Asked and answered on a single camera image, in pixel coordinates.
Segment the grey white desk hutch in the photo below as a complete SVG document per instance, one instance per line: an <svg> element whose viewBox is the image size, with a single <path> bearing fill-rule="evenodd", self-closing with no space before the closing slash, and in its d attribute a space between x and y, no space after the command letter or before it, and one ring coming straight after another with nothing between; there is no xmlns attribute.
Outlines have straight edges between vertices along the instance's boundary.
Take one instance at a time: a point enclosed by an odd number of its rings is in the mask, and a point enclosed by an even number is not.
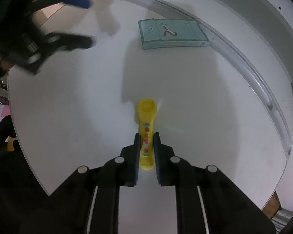
<svg viewBox="0 0 293 234"><path fill-rule="evenodd" d="M129 0L164 16L196 19L211 47L245 78L276 127L286 156L293 145L291 0Z"/></svg>

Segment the yellow toy phone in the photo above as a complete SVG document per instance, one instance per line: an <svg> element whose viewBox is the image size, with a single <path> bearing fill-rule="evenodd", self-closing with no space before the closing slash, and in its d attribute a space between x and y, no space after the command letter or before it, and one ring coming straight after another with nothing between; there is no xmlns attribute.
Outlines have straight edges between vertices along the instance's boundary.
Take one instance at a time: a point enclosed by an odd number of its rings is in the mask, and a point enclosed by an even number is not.
<svg viewBox="0 0 293 234"><path fill-rule="evenodd" d="M137 114L139 120L138 133L141 137L139 166L143 170L154 168L153 156L153 129L157 114L156 102L152 99L143 99L138 103Z"/></svg>

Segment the teal cigarette box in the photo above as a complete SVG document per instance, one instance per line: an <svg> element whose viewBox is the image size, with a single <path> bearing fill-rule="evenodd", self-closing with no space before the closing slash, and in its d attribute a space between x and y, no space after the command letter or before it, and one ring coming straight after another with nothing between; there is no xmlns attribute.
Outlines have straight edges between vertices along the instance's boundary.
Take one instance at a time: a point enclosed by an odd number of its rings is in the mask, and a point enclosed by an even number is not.
<svg viewBox="0 0 293 234"><path fill-rule="evenodd" d="M138 21L142 49L207 47L210 41L196 20L144 19Z"/></svg>

